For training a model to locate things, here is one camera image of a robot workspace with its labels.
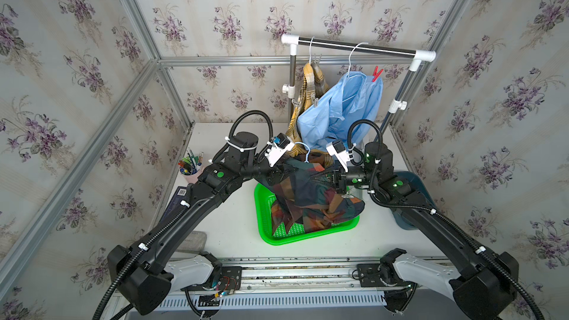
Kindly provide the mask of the dark multicolour plaid shirt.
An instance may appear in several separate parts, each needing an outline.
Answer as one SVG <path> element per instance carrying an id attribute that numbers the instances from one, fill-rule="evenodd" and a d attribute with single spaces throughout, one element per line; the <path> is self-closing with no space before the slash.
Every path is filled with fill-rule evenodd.
<path id="1" fill-rule="evenodd" d="M 271 205 L 271 232 L 283 226 L 286 233 L 294 225 L 302 225 L 305 233 L 314 233 L 349 222 L 365 209 L 358 197 L 345 196 L 325 185 L 317 173 L 333 167 L 333 159 L 320 151 L 311 153 L 309 162 L 285 156 L 278 163 L 284 170 L 281 182 L 265 182 L 256 179 L 276 200 Z"/>

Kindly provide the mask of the light blue wire hanger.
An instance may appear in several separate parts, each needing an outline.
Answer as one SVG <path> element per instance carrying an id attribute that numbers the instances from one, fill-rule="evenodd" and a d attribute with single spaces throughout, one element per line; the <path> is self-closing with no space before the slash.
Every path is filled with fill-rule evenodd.
<path id="1" fill-rule="evenodd" d="M 309 157 L 311 155 L 311 149 L 304 142 L 294 142 L 293 152 L 295 152 L 294 158 L 297 160 L 304 159 L 304 163 L 309 162 Z"/>

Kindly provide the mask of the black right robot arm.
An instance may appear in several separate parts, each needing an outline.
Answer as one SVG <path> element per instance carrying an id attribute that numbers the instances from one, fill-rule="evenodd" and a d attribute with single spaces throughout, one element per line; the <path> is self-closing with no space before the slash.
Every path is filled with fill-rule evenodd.
<path id="1" fill-rule="evenodd" d="M 359 150 L 352 141 L 327 144 L 339 169 L 331 180 L 339 192 L 349 186 L 367 191 L 370 199 L 410 222 L 452 264 L 449 268 L 413 258 L 403 249 L 385 254 L 379 265 L 385 284 L 402 281 L 425 286 L 451 299 L 470 319 L 498 319 L 505 308 L 523 299 L 535 319 L 545 316 L 535 298 L 519 283 L 519 263 L 511 254 L 498 254 L 468 235 L 441 213 L 409 179 L 394 171 L 393 154 L 382 133 Z"/>

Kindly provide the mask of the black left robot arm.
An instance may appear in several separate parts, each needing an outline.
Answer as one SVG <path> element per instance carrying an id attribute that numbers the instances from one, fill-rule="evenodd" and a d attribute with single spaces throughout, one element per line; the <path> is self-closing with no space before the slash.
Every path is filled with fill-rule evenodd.
<path id="1" fill-rule="evenodd" d="M 102 318 L 115 292 L 120 292 L 142 315 L 154 311 L 173 289 L 175 275 L 166 267 L 180 244 L 245 181 L 271 170 L 268 160 L 256 150 L 258 137 L 236 130 L 249 116 L 262 117 L 269 136 L 274 136 L 271 119 L 262 111 L 247 111 L 236 119 L 224 147 L 165 219 L 130 246 L 118 245 L 109 252 L 111 285 L 102 296 L 94 319 Z"/>

